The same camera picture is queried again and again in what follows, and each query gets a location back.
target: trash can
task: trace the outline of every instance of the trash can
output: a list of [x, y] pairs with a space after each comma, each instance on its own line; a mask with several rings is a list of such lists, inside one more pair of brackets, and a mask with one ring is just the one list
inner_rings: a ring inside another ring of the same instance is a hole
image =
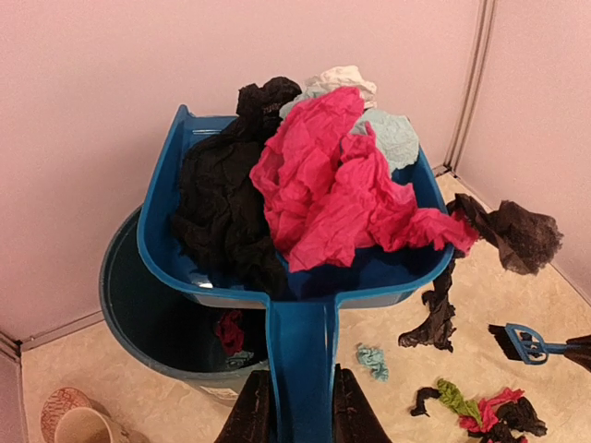
[[119, 343], [144, 365], [232, 405], [250, 372], [268, 369], [265, 311], [242, 310], [244, 351], [228, 356], [215, 333], [230, 309], [195, 303], [154, 277], [138, 252], [140, 210], [112, 240], [101, 269], [106, 323]]

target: floor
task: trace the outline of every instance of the floor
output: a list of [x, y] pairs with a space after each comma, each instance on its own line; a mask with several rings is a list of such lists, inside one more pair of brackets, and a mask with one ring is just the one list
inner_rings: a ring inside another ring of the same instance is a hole
[[[451, 175], [439, 178], [447, 200], [465, 188]], [[430, 418], [411, 417], [416, 390], [444, 377], [467, 398], [489, 397], [504, 387], [525, 390], [549, 433], [540, 441], [578, 442], [591, 435], [591, 375], [563, 357], [543, 366], [507, 361], [487, 332], [488, 323], [522, 323], [555, 342], [591, 333], [591, 307], [552, 267], [537, 277], [502, 269], [496, 249], [484, 242], [458, 263], [451, 290], [456, 307], [454, 353], [432, 347], [404, 349], [401, 332], [427, 315], [416, 294], [400, 305], [342, 311], [338, 361], [352, 368], [376, 415], [396, 443], [475, 441], [456, 416], [437, 401]], [[390, 381], [371, 378], [355, 358], [363, 342], [385, 351]], [[180, 381], [161, 376], [130, 357], [104, 323], [23, 355], [24, 399], [30, 443], [42, 443], [39, 420], [44, 400], [72, 386], [101, 403], [115, 420], [144, 434], [151, 443], [212, 442], [230, 408]], [[530, 436], [530, 443], [537, 441]]]

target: wall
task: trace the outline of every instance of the wall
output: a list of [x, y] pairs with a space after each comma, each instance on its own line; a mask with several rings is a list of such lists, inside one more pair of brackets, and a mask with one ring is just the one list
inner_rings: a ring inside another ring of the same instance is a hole
[[0, 14], [0, 324], [23, 339], [99, 308], [103, 252], [177, 106], [357, 64], [433, 166], [459, 113], [477, 3], [7, 0]]
[[557, 267], [591, 295], [591, 4], [498, 2], [458, 174], [491, 206], [555, 216]]
[[0, 441], [24, 442], [18, 365], [0, 354]]

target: black bristles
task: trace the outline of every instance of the black bristles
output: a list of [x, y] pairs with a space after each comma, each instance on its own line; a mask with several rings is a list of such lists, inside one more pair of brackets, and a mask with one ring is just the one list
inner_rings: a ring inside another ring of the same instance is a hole
[[509, 338], [509, 334], [507, 334], [507, 331], [503, 326], [488, 325], [488, 332], [494, 336], [503, 353], [509, 360], [515, 360], [518, 362], [522, 361], [519, 353], [513, 345], [513, 342]]

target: blue dustpan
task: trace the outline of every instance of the blue dustpan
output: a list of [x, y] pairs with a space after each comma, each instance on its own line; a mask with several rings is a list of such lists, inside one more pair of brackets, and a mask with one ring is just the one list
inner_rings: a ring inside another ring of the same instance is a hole
[[[139, 218], [139, 253], [161, 281], [204, 305], [267, 309], [267, 346], [275, 394], [277, 441], [332, 442], [332, 382], [338, 342], [338, 310], [402, 302], [443, 272], [453, 249], [380, 247], [356, 251], [351, 268], [321, 266], [288, 275], [288, 302], [273, 302], [229, 279], [215, 287], [206, 273], [181, 255], [170, 217], [179, 203], [183, 157], [196, 142], [218, 133], [234, 117], [195, 117], [181, 106], [164, 143]], [[422, 150], [416, 164], [392, 178], [412, 183], [421, 208], [445, 211]]]

